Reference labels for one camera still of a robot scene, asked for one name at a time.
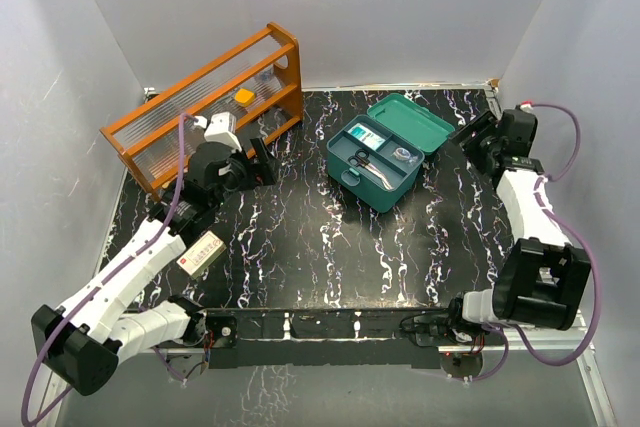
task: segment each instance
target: small white box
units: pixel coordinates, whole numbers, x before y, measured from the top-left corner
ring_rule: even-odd
[[[226,249],[222,240],[207,231],[178,259],[178,265],[191,277],[199,277]]]

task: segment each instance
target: floor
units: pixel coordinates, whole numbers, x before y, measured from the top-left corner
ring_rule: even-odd
[[[499,352],[487,352],[494,365]],[[576,364],[541,367],[512,352],[469,387],[404,366],[253,367],[169,383],[152,354],[128,361],[100,392],[69,395],[58,427],[595,426]]]
[[[305,93],[303,124],[274,145],[278,184],[231,196],[212,226],[228,246],[223,265],[193,280],[174,262],[132,307],[176,293],[211,308],[419,307],[488,287],[511,245],[506,213],[456,147],[445,144],[428,159],[386,214],[327,176],[327,141],[389,93]],[[488,108],[484,90],[400,93],[454,126]],[[150,202],[127,177],[103,265]]]

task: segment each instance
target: orange wooden rack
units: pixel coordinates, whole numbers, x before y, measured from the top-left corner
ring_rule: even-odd
[[[161,127],[155,129],[150,134],[136,142],[134,145],[125,148],[115,138],[115,134],[124,129],[134,121],[141,117],[148,115],[154,108],[162,105],[164,102],[171,100],[173,96],[181,92],[186,87],[190,86],[194,82],[198,81],[205,75],[211,73],[215,69],[238,56],[242,52],[249,49],[252,45],[257,44],[262,39],[271,36],[280,46],[278,50],[269,54],[264,59],[252,65],[250,68],[244,70],[235,77],[229,79],[222,84],[212,93],[206,95],[202,99],[198,100],[195,104],[184,109],[185,112],[197,115],[200,111],[206,107],[214,104],[220,100],[223,96],[227,95],[233,89],[238,88],[241,84],[256,76],[265,69],[273,66],[273,72],[275,76],[282,83],[282,88],[268,99],[264,100],[259,106],[247,112],[243,117],[239,118],[236,123],[236,129],[239,130],[249,122],[255,120],[260,115],[264,114],[271,107],[278,105],[284,109],[290,116],[289,120],[280,126],[275,132],[269,135],[265,139],[265,143],[269,144],[277,139],[280,135],[285,133],[291,127],[303,118],[303,102],[302,102],[302,87],[300,80],[300,54],[298,41],[296,38],[287,32],[279,25],[270,22],[260,32],[249,37],[235,48],[229,50],[225,54],[221,55],[214,61],[202,67],[200,70],[194,72],[189,77],[185,78],[181,82],[178,82],[173,87],[167,89],[162,94],[154,97],[145,104],[141,105],[138,109],[124,116],[117,122],[103,127],[101,130],[104,137],[113,145],[117,150],[118,156],[127,166],[131,175],[142,186],[142,188],[150,193],[154,200],[160,200],[159,189],[161,186],[171,180],[173,180],[178,173],[177,162],[174,165],[167,167],[159,175],[155,175],[153,179],[149,180],[142,173],[139,166],[134,159],[137,155],[144,152],[158,140],[174,131],[178,126],[178,116],[173,117],[168,122],[164,123]],[[278,63],[278,59],[282,57],[287,58],[286,67]],[[255,155],[255,152],[251,150],[248,153],[249,157]]]

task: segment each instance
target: small box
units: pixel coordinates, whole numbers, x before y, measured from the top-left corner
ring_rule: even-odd
[[[240,89],[236,92],[234,99],[243,107],[248,107],[256,98],[256,94],[247,89]]]
[[[196,278],[202,275],[225,250],[227,247],[224,242],[213,232],[207,231],[177,262],[187,274]]]

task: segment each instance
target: scissors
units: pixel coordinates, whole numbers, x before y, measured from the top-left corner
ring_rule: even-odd
[[[380,170],[375,165],[369,162],[369,152],[367,152],[366,150],[356,150],[356,153],[349,157],[347,161],[349,162],[349,164],[351,164],[352,167],[362,167],[363,169],[367,169],[369,172],[380,179],[385,189],[393,190],[393,186],[391,185],[391,183],[389,183],[387,177],[382,172],[380,172]]]

